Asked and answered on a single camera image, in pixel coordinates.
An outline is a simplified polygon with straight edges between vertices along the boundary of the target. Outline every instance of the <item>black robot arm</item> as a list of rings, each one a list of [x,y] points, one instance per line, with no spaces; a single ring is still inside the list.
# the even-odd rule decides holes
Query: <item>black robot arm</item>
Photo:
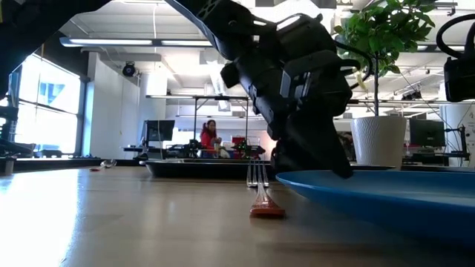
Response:
[[[109,1],[27,0],[16,8],[0,24],[1,96],[7,92],[8,74],[68,19]],[[352,96],[344,78],[348,72],[341,68],[359,64],[337,56],[320,16],[295,14],[293,23],[278,30],[280,23],[256,18],[231,0],[166,2],[230,61],[221,72],[223,80],[229,87],[241,83],[254,112],[268,122],[269,135],[278,141],[272,153],[278,171],[323,168],[341,177],[352,175],[333,117],[345,111]]]

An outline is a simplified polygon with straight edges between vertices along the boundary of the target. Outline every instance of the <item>blue tray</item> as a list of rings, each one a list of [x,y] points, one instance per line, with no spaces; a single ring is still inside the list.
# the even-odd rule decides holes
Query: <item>blue tray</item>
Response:
[[[475,174],[299,171],[277,179],[308,199],[417,237],[475,248]]]

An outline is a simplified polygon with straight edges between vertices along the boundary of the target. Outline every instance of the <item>person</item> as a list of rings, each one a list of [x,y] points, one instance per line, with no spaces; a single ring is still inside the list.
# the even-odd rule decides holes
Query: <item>person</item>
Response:
[[[202,152],[202,157],[213,157],[213,153],[209,151],[214,150],[214,144],[220,144],[222,139],[217,137],[216,134],[216,121],[210,119],[208,122],[203,123],[203,129],[201,131],[201,145],[208,151]]]

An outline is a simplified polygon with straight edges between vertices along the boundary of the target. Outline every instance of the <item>table surface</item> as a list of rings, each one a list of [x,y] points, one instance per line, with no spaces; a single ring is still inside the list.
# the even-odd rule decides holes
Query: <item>table surface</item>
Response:
[[[145,168],[0,179],[0,266],[474,266],[312,203],[278,183],[285,220],[249,218],[244,181],[153,179]]]

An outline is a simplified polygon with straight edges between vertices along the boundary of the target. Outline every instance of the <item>computer monitor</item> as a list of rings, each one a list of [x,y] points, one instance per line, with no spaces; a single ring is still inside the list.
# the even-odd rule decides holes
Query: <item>computer monitor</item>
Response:
[[[144,121],[142,128],[142,137],[145,138],[146,142],[171,141],[173,138],[174,126],[174,120]]]
[[[423,147],[445,146],[444,122],[410,119],[410,144]]]

